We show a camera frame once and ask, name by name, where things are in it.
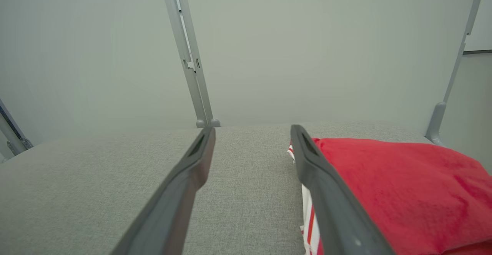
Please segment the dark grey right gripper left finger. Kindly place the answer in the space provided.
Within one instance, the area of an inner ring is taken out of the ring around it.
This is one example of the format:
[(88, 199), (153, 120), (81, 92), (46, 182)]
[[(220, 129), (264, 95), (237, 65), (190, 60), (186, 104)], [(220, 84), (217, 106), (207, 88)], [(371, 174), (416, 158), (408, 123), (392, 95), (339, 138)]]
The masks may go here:
[(196, 192), (206, 183), (216, 130), (199, 132), (110, 255), (181, 255)]

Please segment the grey fabric sofa cushion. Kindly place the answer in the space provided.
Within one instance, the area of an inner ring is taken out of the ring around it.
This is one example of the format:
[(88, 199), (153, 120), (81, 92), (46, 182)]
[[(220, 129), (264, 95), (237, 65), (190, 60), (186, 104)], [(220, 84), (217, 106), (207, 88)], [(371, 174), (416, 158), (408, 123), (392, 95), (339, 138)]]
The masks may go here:
[(110, 255), (172, 169), (212, 144), (183, 255), (302, 255), (291, 125), (44, 142), (0, 163), (0, 255)]

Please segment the red white-sleeved Bulls jersey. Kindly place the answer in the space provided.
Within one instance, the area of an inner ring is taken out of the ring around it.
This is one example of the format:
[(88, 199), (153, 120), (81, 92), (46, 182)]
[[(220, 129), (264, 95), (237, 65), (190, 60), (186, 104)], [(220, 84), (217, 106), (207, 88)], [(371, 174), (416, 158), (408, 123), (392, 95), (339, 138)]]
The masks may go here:
[(313, 138), (398, 255), (442, 255), (492, 240), (492, 175), (424, 143)]

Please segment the grey partition support leg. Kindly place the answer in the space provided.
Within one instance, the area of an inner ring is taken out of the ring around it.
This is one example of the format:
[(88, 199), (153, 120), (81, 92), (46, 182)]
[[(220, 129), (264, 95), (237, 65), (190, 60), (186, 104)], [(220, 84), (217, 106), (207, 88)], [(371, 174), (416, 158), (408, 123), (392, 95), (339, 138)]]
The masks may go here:
[(470, 36), (472, 33), (480, 3), (481, 3), (481, 0), (473, 0), (473, 2), (472, 2), (471, 10), (469, 12), (469, 16), (468, 16), (468, 19), (466, 22), (465, 31), (464, 31), (464, 34), (462, 36), (460, 49), (458, 51), (458, 54), (457, 54), (457, 57), (455, 60), (455, 64), (453, 67), (452, 74), (450, 76), (448, 87), (447, 87), (445, 95), (444, 95), (444, 99), (443, 99), (443, 101), (437, 103), (436, 106), (434, 107), (432, 117), (431, 117), (429, 125), (427, 127), (425, 138), (428, 139), (429, 141), (431, 141), (432, 143), (434, 143), (435, 145), (438, 145), (438, 146), (445, 147), (444, 143), (441, 140), (440, 128), (441, 128), (441, 125), (442, 125), (442, 122), (444, 119), (444, 115), (445, 115), (445, 111), (446, 111), (446, 107), (447, 107), (447, 102), (449, 100), (450, 93), (452, 91), (452, 88), (453, 88), (453, 85), (455, 82), (455, 77), (457, 75), (457, 71), (459, 69), (459, 66), (460, 66), (460, 63), (462, 60), (462, 56), (463, 56), (464, 49), (466, 46), (465, 41), (466, 41), (467, 36)]

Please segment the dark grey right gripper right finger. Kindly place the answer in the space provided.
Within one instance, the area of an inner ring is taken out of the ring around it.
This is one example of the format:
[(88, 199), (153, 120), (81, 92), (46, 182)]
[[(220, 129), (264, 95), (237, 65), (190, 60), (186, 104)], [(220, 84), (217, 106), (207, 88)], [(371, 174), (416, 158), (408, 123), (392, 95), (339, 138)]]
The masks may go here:
[(301, 125), (291, 126), (297, 176), (311, 195), (329, 255), (396, 255), (338, 171)]

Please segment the red Bulls 23 shorts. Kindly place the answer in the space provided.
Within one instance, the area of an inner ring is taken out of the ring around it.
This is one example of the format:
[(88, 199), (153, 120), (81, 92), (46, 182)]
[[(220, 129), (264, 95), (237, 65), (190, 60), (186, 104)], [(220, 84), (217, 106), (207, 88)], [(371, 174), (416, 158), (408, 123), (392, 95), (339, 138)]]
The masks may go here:
[(492, 255), (492, 240), (447, 250), (442, 255)]

